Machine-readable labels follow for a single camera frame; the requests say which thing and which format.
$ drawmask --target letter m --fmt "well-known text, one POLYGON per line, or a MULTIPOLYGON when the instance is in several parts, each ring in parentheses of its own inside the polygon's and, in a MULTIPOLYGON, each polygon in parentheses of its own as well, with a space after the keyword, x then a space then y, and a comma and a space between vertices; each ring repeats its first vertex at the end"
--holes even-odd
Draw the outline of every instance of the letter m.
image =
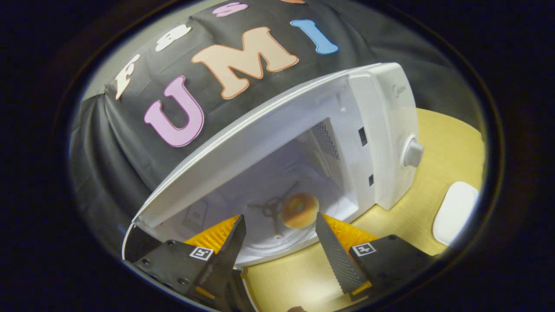
POLYGON ((221 97, 230 99, 246 90, 249 86, 248 79, 239 79, 231 69, 243 72, 256 79, 264 75, 260 56, 264 57, 269 72, 279 72, 295 65, 299 58, 289 54, 270 35, 268 27, 259 27, 243 33, 243 50, 215 44, 203 49, 193 56, 193 63, 203 63, 224 90, 221 97))

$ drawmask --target white microwave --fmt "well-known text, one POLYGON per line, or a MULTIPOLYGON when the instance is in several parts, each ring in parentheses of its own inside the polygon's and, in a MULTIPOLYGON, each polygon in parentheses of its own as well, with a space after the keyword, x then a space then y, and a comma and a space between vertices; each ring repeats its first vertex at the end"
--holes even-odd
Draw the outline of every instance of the white microwave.
POLYGON ((350 223, 374 204, 391 209, 412 185, 422 153, 415 100, 399 64, 311 80, 186 157, 136 214, 122 257, 135 227, 159 241, 185 241, 238 214, 246 236, 236 266, 294 253, 317 242, 315 226, 291 229, 276 220, 280 200, 310 193, 320 212, 350 223), (265 203, 272 200, 270 212, 265 203))

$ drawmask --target glazed donut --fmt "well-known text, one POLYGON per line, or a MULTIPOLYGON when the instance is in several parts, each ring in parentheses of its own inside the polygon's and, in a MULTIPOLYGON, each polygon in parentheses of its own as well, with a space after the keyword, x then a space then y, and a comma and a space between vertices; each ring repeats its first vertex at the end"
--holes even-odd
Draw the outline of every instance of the glazed donut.
POLYGON ((310 193, 299 193, 291 196, 281 211, 281 221, 291 229, 306 228, 316 221, 320 210, 318 198, 310 193))

